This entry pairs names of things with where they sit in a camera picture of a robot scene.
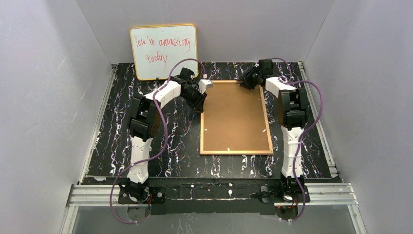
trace wooden-framed board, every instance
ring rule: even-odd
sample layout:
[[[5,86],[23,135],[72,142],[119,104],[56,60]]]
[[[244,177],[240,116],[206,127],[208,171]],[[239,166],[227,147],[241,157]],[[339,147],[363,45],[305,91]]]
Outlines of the wooden-framed board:
[[[172,67],[183,59],[197,59],[196,28],[193,24],[134,27],[130,31],[133,60],[139,80],[167,79]],[[198,75],[198,64],[188,60],[178,65]]]
[[[262,87],[214,81],[201,114],[201,155],[272,155]]]

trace white wall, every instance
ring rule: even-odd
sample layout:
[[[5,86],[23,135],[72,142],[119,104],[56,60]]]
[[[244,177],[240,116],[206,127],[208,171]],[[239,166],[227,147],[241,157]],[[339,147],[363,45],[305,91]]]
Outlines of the white wall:
[[[129,30],[193,23],[201,61],[307,58],[333,0],[77,0],[111,63],[133,62]]]
[[[0,1],[1,233],[60,231],[110,71],[75,0]]]
[[[305,69],[368,233],[412,233],[413,2],[335,1]]]

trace black marble tabletop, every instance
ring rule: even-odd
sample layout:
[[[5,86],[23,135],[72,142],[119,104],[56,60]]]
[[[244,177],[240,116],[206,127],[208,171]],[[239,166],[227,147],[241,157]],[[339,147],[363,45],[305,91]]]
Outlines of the black marble tabletop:
[[[237,80],[255,63],[204,63],[208,78],[212,80]],[[302,79],[297,63],[291,63],[294,80]],[[284,63],[275,63],[275,74],[288,77]],[[121,63],[116,67],[115,78],[103,121],[96,138],[95,148],[87,176],[117,176],[129,166],[131,141],[127,128],[130,99],[134,94],[150,93],[158,87],[156,81],[139,81],[133,63]],[[201,156],[200,114],[190,109],[178,97],[163,109],[168,123],[168,150],[159,160],[149,162],[150,176],[187,178],[280,178],[283,161],[281,127],[277,122],[277,101],[264,91],[267,115],[274,154],[253,156]],[[307,126],[314,121],[311,115]],[[164,140],[163,127],[151,144],[150,156],[158,153]],[[303,139],[301,150],[303,171],[307,178],[331,178],[320,136],[316,129]]]

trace red handwriting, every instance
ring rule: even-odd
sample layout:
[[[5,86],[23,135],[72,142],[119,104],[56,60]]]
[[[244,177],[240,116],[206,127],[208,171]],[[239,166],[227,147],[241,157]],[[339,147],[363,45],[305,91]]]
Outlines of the red handwriting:
[[[156,52],[156,56],[146,55],[146,58],[145,58],[145,59],[146,59],[149,63],[153,63],[153,62],[156,62],[156,61],[163,61],[163,62],[165,63],[164,71],[165,71],[165,69],[166,69],[166,67],[167,67],[168,56],[167,56],[167,55],[166,55],[166,56],[160,55],[160,54],[159,54],[159,51]]]
[[[189,40],[189,38],[185,38],[185,39],[179,39],[179,38],[175,38],[175,39],[164,39],[164,40],[159,40],[159,46],[183,46],[183,47],[188,47],[188,51],[191,51],[191,41]]]
[[[145,40],[143,40],[142,38],[138,39],[137,36],[135,36],[135,40],[136,40],[136,47],[139,47],[139,46],[142,46],[142,45],[146,44]]]
[[[152,38],[149,38],[148,36],[146,36],[146,37],[148,38],[149,43],[150,43],[151,45],[155,46],[155,44],[154,44],[155,40],[152,39]]]

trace cork board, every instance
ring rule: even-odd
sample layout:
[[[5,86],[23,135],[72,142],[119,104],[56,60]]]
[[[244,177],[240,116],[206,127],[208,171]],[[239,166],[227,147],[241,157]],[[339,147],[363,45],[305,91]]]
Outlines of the cork board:
[[[202,155],[272,155],[262,87],[248,90],[235,80],[214,81],[201,114]]]

